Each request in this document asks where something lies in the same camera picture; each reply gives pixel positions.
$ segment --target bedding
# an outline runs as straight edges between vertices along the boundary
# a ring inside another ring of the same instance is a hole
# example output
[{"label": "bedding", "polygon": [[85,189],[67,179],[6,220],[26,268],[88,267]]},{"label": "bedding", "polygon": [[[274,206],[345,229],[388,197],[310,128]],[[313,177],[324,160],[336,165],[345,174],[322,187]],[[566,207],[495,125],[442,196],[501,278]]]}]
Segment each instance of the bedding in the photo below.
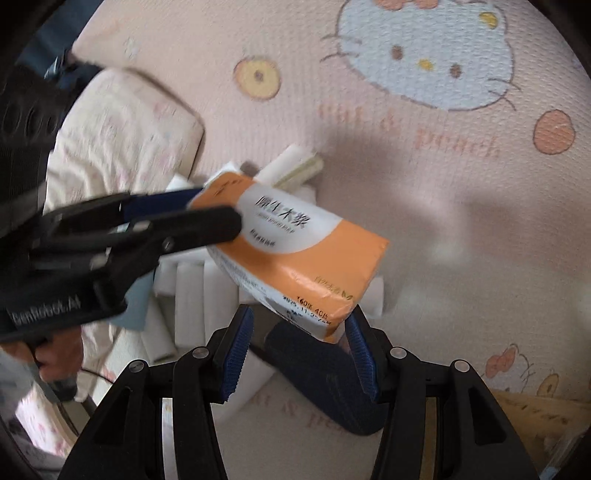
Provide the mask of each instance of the bedding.
[{"label": "bedding", "polygon": [[591,398],[591,82],[527,0],[105,0],[74,52],[196,111],[196,174],[317,151],[319,206],[391,241],[396,343]]},{"label": "bedding", "polygon": [[[48,163],[46,209],[116,192],[164,190],[176,173],[190,174],[202,136],[193,113],[151,82],[132,72],[105,70],[78,98],[58,133]],[[121,345],[143,348],[139,333],[119,333],[106,322],[85,325],[83,367],[114,380],[105,358],[118,358],[113,345],[128,337],[137,337],[136,343]],[[143,353],[127,351],[121,368],[128,355],[145,358]],[[103,380],[78,374],[78,401],[95,391],[100,400],[107,389]],[[35,446],[57,456],[69,453],[75,435],[38,388],[20,402],[17,416]]]}]

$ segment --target white paper roll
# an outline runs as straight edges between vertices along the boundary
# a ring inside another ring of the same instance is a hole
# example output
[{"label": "white paper roll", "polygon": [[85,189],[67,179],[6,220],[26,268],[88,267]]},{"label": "white paper roll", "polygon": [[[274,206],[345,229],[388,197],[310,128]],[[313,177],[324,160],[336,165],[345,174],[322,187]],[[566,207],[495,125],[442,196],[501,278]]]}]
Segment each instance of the white paper roll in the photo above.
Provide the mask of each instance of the white paper roll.
[{"label": "white paper roll", "polygon": [[300,200],[316,205],[316,189],[310,185],[302,185],[294,192],[294,197]]},{"label": "white paper roll", "polygon": [[141,337],[151,364],[177,354],[170,332],[166,328],[164,316],[152,295],[148,299],[148,313]]},{"label": "white paper roll", "polygon": [[156,295],[174,297],[177,291],[177,264],[161,262],[154,274],[152,287]]},{"label": "white paper roll", "polygon": [[160,257],[160,264],[163,263],[198,263],[204,264],[206,260],[211,260],[207,248],[193,248],[191,250],[185,250],[184,252],[178,252],[176,254],[163,255]]},{"label": "white paper roll", "polygon": [[220,168],[217,172],[215,172],[212,176],[209,177],[208,181],[205,182],[205,186],[207,187],[211,182],[213,182],[216,178],[218,178],[222,173],[226,173],[229,171],[234,172],[234,173],[239,173],[240,175],[242,175],[242,170],[240,170],[240,168],[234,162],[229,161],[222,168]]},{"label": "white paper roll", "polygon": [[260,360],[254,353],[248,352],[236,391],[230,399],[219,405],[212,403],[212,414],[216,424],[221,424],[240,410],[275,373],[275,369]]},{"label": "white paper roll", "polygon": [[195,185],[191,183],[188,179],[186,179],[182,175],[179,175],[178,173],[175,173],[173,179],[170,180],[168,187],[166,187],[166,191],[175,192],[176,190],[187,190],[192,189],[194,186]]},{"label": "white paper roll", "polygon": [[178,265],[174,343],[187,348],[206,344],[203,323],[203,265],[201,264]]},{"label": "white paper roll", "polygon": [[259,303],[258,300],[249,294],[246,290],[242,288],[238,288],[238,303],[242,305],[243,303],[247,305],[251,305],[253,303]]},{"label": "white paper roll", "polygon": [[384,278],[375,277],[359,302],[363,314],[370,320],[379,319],[384,312]]},{"label": "white paper roll", "polygon": [[207,260],[203,290],[205,340],[208,342],[213,332],[227,327],[232,321],[238,308],[238,286],[213,260]]},{"label": "white paper roll", "polygon": [[254,179],[263,185],[292,193],[319,174],[323,167],[324,161],[318,155],[298,145],[290,145]]}]

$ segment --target person's arm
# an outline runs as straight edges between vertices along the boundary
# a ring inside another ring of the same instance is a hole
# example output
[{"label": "person's arm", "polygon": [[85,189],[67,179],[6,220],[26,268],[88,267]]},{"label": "person's arm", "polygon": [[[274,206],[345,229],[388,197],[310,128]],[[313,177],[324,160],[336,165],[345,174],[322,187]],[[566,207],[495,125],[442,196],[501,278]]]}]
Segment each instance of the person's arm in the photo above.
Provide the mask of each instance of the person's arm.
[{"label": "person's arm", "polygon": [[[18,349],[16,345],[9,349]],[[33,376],[26,363],[17,360],[0,349],[0,421],[7,428],[16,418],[16,411],[21,400],[33,387]],[[19,430],[8,428],[14,442],[31,467],[43,480],[56,480],[59,476],[64,459],[37,449]]]},{"label": "person's arm", "polygon": [[35,359],[41,362],[43,366],[39,373],[45,382],[74,377],[82,368],[84,358],[82,329],[79,326],[56,332],[49,343],[35,350],[35,359],[29,347],[22,342],[1,344],[0,348],[23,363],[30,364]]}]

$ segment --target cable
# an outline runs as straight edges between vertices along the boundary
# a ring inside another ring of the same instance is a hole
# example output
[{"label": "cable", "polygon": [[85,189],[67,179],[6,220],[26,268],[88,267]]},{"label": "cable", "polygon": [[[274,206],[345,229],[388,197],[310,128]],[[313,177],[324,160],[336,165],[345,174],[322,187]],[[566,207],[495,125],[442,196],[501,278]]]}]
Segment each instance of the cable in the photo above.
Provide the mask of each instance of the cable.
[{"label": "cable", "polygon": [[105,382],[107,382],[111,385],[113,385],[113,383],[114,383],[113,381],[106,378],[104,375],[101,375],[100,373],[97,373],[97,372],[93,372],[92,370],[88,370],[87,368],[81,368],[80,371],[90,374],[90,375],[94,375],[95,377],[98,377],[98,378],[102,378]]}]

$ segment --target blue cloth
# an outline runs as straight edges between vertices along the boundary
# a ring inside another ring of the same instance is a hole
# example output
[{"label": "blue cloth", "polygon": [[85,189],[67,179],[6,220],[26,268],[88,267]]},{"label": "blue cloth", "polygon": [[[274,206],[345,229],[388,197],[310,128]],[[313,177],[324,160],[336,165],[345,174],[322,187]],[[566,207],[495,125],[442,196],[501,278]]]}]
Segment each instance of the blue cloth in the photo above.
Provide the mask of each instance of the blue cloth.
[{"label": "blue cloth", "polygon": [[338,345],[319,342],[288,322],[279,322],[265,339],[274,366],[331,420],[356,435],[384,428],[388,405],[363,392],[353,358]]},{"label": "blue cloth", "polygon": [[43,24],[21,53],[19,63],[40,76],[68,50],[103,0],[66,0]]},{"label": "blue cloth", "polygon": [[127,310],[109,321],[121,328],[128,330],[144,330],[146,314],[148,313],[148,299],[154,284],[154,272],[150,272],[138,278],[125,294]]},{"label": "blue cloth", "polygon": [[193,200],[202,188],[176,190],[174,192],[157,193],[150,196],[140,196],[125,206],[126,222],[162,213],[181,212]]}]

